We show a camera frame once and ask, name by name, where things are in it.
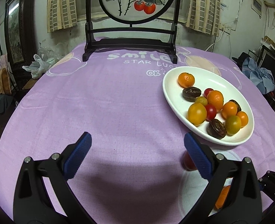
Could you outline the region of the checkered curtain left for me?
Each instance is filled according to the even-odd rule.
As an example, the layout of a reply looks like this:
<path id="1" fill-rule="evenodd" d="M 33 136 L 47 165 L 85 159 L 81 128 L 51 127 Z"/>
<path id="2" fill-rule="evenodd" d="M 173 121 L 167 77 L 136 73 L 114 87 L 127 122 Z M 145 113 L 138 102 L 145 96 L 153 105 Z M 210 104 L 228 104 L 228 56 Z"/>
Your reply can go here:
<path id="1" fill-rule="evenodd" d="M 47 33 L 76 26 L 76 0 L 47 0 Z"/>

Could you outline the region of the large textured mandarin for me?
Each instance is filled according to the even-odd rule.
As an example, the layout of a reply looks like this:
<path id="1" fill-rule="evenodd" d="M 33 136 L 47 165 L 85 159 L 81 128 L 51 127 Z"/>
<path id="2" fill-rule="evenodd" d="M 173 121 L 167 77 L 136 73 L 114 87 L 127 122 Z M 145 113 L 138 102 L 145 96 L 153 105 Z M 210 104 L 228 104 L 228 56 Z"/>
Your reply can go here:
<path id="1" fill-rule="evenodd" d="M 230 187 L 231 187 L 230 185 L 223 187 L 223 189 L 222 189 L 222 191 L 221 191 L 221 193 L 220 193 L 220 195 L 219 195 L 219 197 L 218 197 L 218 199 L 215 203 L 216 210 L 219 210 L 223 207 L 224 202 L 227 198 L 228 192 L 230 190 Z"/>

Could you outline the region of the white plastic bag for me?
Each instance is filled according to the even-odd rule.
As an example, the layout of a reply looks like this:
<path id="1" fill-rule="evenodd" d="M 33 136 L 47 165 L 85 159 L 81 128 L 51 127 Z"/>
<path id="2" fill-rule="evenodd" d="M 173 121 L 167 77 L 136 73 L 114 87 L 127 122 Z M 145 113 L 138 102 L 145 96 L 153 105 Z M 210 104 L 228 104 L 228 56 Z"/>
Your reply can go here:
<path id="1" fill-rule="evenodd" d="M 34 80 L 39 79 L 49 68 L 50 64 L 37 55 L 33 55 L 34 61 L 29 66 L 22 66 L 26 72 L 31 73 L 31 78 Z"/>

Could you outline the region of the checkered curtain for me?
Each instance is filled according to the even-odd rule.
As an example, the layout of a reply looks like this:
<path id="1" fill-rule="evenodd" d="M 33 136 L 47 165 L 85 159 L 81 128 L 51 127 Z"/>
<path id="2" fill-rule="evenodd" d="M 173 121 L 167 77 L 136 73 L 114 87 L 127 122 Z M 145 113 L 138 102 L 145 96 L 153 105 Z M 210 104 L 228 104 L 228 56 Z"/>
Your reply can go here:
<path id="1" fill-rule="evenodd" d="M 76 26 L 76 0 L 47 0 L 47 33 Z"/>
<path id="2" fill-rule="evenodd" d="M 186 27 L 216 36 L 221 19 L 221 0 L 190 0 Z"/>

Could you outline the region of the yellow green citrus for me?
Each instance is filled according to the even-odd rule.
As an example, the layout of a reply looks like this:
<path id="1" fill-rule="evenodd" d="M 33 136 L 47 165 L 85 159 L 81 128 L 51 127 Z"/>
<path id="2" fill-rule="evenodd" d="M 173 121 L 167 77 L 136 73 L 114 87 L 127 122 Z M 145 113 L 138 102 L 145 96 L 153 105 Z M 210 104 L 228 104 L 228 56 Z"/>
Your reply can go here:
<path id="1" fill-rule="evenodd" d="M 225 121 L 225 128 L 228 135 L 235 135 L 241 129 L 241 119 L 237 115 L 228 117 Z"/>

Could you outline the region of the dark wooden framed mirror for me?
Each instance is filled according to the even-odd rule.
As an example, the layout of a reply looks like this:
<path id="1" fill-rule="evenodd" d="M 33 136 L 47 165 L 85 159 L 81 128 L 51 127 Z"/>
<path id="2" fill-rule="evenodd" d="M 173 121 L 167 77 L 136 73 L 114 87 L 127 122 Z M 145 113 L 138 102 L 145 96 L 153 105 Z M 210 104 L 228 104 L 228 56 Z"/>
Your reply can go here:
<path id="1" fill-rule="evenodd" d="M 36 53 L 34 0 L 6 0 L 4 36 L 11 68 L 30 65 Z"/>

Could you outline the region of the dark water chestnut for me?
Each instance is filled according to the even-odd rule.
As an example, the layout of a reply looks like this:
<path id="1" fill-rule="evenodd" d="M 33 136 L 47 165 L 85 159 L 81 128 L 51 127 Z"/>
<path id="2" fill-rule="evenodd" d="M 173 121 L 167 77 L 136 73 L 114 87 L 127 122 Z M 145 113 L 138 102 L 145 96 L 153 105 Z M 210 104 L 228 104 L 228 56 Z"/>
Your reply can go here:
<path id="1" fill-rule="evenodd" d="M 195 100 L 201 96 L 201 90 L 199 88 L 190 86 L 182 90 L 182 96 L 187 101 L 195 102 Z"/>
<path id="2" fill-rule="evenodd" d="M 227 130 L 224 124 L 218 119 L 212 119 L 208 124 L 207 133 L 210 136 L 220 140 L 226 136 Z"/>

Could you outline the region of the red cherry tomato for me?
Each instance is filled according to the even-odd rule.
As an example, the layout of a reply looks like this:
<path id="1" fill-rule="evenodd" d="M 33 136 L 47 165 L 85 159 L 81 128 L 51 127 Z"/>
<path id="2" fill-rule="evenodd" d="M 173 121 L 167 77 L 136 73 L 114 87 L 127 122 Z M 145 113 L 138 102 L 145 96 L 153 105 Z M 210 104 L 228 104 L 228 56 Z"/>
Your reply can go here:
<path id="1" fill-rule="evenodd" d="M 205 106 L 205 109 L 206 109 L 206 112 L 207 112 L 207 116 L 206 116 L 207 121 L 211 121 L 212 119 L 214 119 L 216 117 L 217 110 L 214 107 L 214 105 L 207 104 Z"/>
<path id="2" fill-rule="evenodd" d="M 204 96 L 205 98 L 207 98 L 208 94 L 209 94 L 211 91 L 213 91 L 212 88 L 207 88 L 207 89 L 204 91 L 203 96 Z"/>

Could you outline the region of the dark water chestnut front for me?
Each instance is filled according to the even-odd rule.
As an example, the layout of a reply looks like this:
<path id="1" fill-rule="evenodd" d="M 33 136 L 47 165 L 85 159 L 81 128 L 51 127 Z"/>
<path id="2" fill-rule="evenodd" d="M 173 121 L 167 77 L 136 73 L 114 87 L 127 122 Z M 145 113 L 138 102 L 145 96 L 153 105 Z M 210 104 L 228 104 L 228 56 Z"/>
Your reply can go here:
<path id="1" fill-rule="evenodd" d="M 218 119 L 212 119 L 208 124 L 207 133 L 210 136 L 220 140 L 226 136 L 227 130 L 224 124 Z"/>

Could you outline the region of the small mandarin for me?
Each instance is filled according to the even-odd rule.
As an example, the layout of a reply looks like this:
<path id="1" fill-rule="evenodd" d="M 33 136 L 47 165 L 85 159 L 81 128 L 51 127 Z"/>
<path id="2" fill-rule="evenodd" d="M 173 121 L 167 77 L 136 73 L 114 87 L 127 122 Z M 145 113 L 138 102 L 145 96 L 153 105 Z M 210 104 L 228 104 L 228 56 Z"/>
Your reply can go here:
<path id="1" fill-rule="evenodd" d="M 224 96 L 220 91 L 210 91 L 207 95 L 207 102 L 209 105 L 214 106 L 216 111 L 219 112 L 222 110 L 224 105 Z"/>
<path id="2" fill-rule="evenodd" d="M 222 108 L 221 115 L 224 119 L 227 119 L 230 116 L 234 116 L 237 114 L 237 106 L 234 102 L 229 101 L 226 104 L 224 104 Z"/>
<path id="3" fill-rule="evenodd" d="M 183 88 L 188 88 L 194 85 L 195 78 L 192 74 L 183 72 L 178 76 L 177 82 Z"/>

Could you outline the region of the dark red tomato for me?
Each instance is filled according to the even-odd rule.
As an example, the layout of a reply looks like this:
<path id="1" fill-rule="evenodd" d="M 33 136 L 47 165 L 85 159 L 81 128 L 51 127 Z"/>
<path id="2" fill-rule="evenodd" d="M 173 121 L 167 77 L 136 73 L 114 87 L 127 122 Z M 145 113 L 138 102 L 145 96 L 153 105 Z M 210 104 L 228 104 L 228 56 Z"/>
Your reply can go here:
<path id="1" fill-rule="evenodd" d="M 195 166 L 193 160 L 191 159 L 188 151 L 185 151 L 185 153 L 182 156 L 182 166 L 186 171 L 196 171 L 197 167 Z"/>

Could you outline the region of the purple tablecloth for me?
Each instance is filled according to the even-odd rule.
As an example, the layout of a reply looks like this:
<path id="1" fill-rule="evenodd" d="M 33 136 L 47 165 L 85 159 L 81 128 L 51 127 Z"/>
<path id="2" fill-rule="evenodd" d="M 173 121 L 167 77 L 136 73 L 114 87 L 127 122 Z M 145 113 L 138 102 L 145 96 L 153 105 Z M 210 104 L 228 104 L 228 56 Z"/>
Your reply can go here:
<path id="1" fill-rule="evenodd" d="M 166 102 L 173 64 L 146 51 L 94 53 L 80 44 L 25 95 L 0 139 L 0 207 L 13 215 L 25 157 L 47 159 L 84 132 L 92 147 L 68 183 L 97 223 L 178 223 L 194 181 L 182 169 L 188 129 Z"/>

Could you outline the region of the dark water chestnut hidden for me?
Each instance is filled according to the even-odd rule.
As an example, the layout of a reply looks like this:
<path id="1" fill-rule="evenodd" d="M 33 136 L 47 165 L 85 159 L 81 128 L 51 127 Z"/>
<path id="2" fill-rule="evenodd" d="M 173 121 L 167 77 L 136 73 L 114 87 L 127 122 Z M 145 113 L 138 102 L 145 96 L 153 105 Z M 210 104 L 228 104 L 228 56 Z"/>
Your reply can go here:
<path id="1" fill-rule="evenodd" d="M 239 105 L 239 103 L 238 103 L 237 101 L 235 101 L 235 100 L 230 100 L 230 102 L 233 102 L 233 103 L 236 105 L 237 112 L 242 111 L 242 109 L 241 109 L 241 107 L 240 107 L 240 105 Z"/>

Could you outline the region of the small mandarin front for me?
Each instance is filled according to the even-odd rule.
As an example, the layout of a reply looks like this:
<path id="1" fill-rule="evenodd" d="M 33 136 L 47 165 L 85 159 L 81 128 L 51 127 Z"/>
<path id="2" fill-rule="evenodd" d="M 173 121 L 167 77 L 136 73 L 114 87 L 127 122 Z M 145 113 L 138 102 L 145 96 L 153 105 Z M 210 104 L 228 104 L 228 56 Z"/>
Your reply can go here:
<path id="1" fill-rule="evenodd" d="M 207 95 L 207 102 L 209 105 L 214 106 L 216 111 L 219 112 L 222 110 L 224 105 L 224 96 L 220 91 L 210 91 Z"/>

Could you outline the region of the smooth orange kumquat top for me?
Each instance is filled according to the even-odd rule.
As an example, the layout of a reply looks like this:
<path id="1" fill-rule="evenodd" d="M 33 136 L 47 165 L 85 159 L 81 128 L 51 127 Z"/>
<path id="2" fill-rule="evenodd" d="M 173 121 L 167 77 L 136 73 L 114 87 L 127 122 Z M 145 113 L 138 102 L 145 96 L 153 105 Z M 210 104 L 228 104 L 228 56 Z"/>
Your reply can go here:
<path id="1" fill-rule="evenodd" d="M 207 117 L 206 108 L 200 103 L 194 103 L 188 108 L 187 120 L 194 126 L 202 124 Z"/>

